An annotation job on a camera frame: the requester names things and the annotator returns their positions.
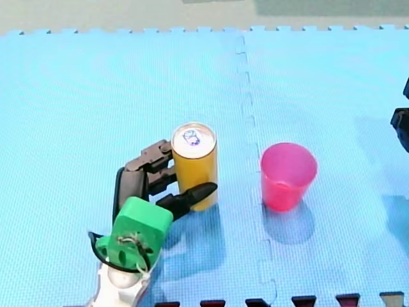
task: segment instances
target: floor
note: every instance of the floor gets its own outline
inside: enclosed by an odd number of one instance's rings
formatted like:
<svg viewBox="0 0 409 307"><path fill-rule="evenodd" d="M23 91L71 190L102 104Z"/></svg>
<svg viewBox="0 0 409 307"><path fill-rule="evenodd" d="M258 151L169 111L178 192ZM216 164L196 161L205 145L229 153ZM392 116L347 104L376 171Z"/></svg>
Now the floor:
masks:
<svg viewBox="0 0 409 307"><path fill-rule="evenodd" d="M325 29L395 24L401 28L408 23L408 0L121 0L119 4L112 0L0 0L0 34L36 29L59 32L62 28L249 29L254 25Z"/></svg>

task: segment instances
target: can lid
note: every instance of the can lid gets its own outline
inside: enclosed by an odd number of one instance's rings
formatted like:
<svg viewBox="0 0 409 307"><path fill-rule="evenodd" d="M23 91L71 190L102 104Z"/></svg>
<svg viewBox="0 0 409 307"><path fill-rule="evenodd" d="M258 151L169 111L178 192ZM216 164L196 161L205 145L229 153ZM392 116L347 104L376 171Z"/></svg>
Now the can lid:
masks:
<svg viewBox="0 0 409 307"><path fill-rule="evenodd" d="M212 152L216 146L216 135L202 123L186 123L176 129L171 144L178 155L198 159Z"/></svg>

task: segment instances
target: black object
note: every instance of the black object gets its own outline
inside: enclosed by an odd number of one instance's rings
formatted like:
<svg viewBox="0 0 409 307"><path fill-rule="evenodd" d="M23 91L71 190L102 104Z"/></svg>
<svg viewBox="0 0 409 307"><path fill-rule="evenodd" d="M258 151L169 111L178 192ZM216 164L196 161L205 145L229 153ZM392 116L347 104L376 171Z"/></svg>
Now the black object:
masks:
<svg viewBox="0 0 409 307"><path fill-rule="evenodd" d="M407 82L406 82L405 88L403 89L403 95L404 95L407 99L409 99L409 78L408 78L408 80L407 80Z"/></svg>
<svg viewBox="0 0 409 307"><path fill-rule="evenodd" d="M188 189L180 195L173 196L172 194L168 194L157 201L156 204L159 207L172 212L173 221L175 221L188 214L190 212L191 206L210 196L211 193L216 191L216 189L217 184L213 182L207 182L205 184L199 184L191 189Z"/></svg>
<svg viewBox="0 0 409 307"><path fill-rule="evenodd" d="M406 82L403 95L409 99L409 79ZM396 130L397 138L403 148L409 153L409 108L400 107L395 109L390 124Z"/></svg>
<svg viewBox="0 0 409 307"><path fill-rule="evenodd" d="M118 170L115 181L112 223L128 197L135 196L149 201L149 195L166 191L176 181L174 167L168 168L173 159L170 142L159 141L141 151L141 155Z"/></svg>

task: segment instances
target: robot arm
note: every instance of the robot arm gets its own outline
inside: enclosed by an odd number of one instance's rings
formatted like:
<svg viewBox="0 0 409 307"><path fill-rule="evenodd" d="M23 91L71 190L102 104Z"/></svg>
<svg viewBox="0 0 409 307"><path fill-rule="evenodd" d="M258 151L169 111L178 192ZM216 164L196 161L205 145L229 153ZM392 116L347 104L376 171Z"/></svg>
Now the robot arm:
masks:
<svg viewBox="0 0 409 307"><path fill-rule="evenodd" d="M170 143L162 140L118 170L112 232L89 232L102 266L100 289L88 306L134 307L148 286L172 222L217 189L217 184L207 182L181 195L168 194L156 205L149 203L149 195L164 192L176 181L174 168L168 168L172 158Z"/></svg>
<svg viewBox="0 0 409 307"><path fill-rule="evenodd" d="M409 79L406 82L403 95L409 99ZM409 153L409 108L400 107L395 109L390 124L396 130L397 138L403 148Z"/></svg>

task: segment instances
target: plastic cup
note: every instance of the plastic cup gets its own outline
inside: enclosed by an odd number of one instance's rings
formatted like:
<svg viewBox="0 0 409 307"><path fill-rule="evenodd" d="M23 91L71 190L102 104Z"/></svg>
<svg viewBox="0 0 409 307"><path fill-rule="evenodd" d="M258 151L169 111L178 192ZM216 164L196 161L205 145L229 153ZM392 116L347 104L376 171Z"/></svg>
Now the plastic cup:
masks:
<svg viewBox="0 0 409 307"><path fill-rule="evenodd" d="M318 170L314 156L304 147L279 143L261 158L261 193L264 204L277 212L296 207Z"/></svg>

